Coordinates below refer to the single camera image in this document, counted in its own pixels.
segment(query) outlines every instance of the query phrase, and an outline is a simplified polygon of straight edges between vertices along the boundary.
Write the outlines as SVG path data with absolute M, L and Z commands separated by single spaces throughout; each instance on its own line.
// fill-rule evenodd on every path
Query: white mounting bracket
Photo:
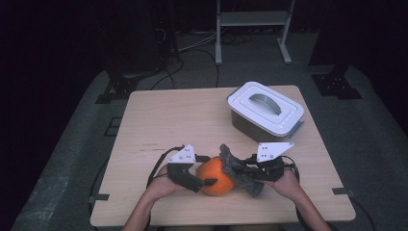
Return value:
M 274 160 L 293 146 L 292 142 L 260 142 L 256 161 L 261 163 Z
M 195 163 L 194 146 L 192 144 L 185 146 L 179 152 L 174 154 L 168 160 L 168 162 L 173 164 L 194 164 Z

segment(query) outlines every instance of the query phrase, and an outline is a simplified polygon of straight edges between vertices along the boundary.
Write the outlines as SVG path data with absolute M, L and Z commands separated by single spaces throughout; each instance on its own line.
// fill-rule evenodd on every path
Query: robotic hand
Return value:
M 165 156 L 173 150 L 177 150 L 178 152 L 168 160 L 167 174 L 168 178 L 170 178 L 174 183 L 197 193 L 203 186 L 212 186 L 217 181 L 216 179 L 201 180 L 198 177 L 191 175 L 189 169 L 193 166 L 193 164 L 206 163 L 210 160 L 210 157 L 198 156 L 194 153 L 193 145 L 189 144 L 187 146 L 183 145 L 181 147 L 173 147 L 164 153 L 153 168 L 152 173 L 149 176 L 147 186 L 153 180 L 154 174 Z

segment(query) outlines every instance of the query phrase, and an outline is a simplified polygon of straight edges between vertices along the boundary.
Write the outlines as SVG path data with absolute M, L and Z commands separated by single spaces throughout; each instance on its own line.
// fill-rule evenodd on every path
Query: gray storage box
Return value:
M 291 138 L 303 124 L 300 104 L 256 82 L 244 84 L 227 100 L 233 125 L 256 142 Z

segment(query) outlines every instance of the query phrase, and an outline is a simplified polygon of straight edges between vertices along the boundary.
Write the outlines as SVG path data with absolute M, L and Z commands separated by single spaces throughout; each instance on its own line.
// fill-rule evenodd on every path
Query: orange pumpkin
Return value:
M 219 157 L 213 157 L 208 162 L 201 164 L 196 176 L 201 180 L 216 179 L 212 186 L 203 186 L 201 189 L 209 195 L 225 195 L 234 188 L 234 182 L 222 170 L 222 161 Z

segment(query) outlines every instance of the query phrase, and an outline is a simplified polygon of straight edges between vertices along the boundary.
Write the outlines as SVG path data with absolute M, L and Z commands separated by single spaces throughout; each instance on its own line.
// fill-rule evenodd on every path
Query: gray carpet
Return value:
M 283 63 L 276 44 L 277 35 L 253 35 L 240 45 L 224 45 L 223 65 L 217 68 L 214 44 L 181 54 L 184 62 L 173 74 L 177 89 L 238 87 L 248 81 L 264 85 L 296 85 L 311 111 L 327 150 L 344 186 L 356 193 L 355 199 L 368 211 L 377 230 L 408 228 L 408 139 L 373 91 L 370 81 L 351 67 L 345 78 L 363 99 L 339 100 L 321 96 L 311 78 L 331 66 L 308 66 L 317 34 L 289 34 L 287 46 L 293 59 Z M 185 47 L 203 37 L 179 36 Z M 180 67 L 170 60 L 168 71 Z M 140 81 L 138 90 L 150 90 L 165 72 Z M 13 230 L 93 230 L 89 224 L 89 194 L 97 193 L 103 165 L 112 151 L 115 137 L 105 136 L 112 117 L 122 116 L 126 100 L 95 104 L 109 82 L 106 72 L 89 86 L 50 158 L 31 198 Z M 169 78 L 155 90 L 173 88 Z M 370 221 L 355 206 L 357 218 L 336 222 L 339 230 L 371 230 Z M 286 230 L 302 230 L 297 223 L 283 224 Z M 118 230 L 100 228 L 99 230 Z

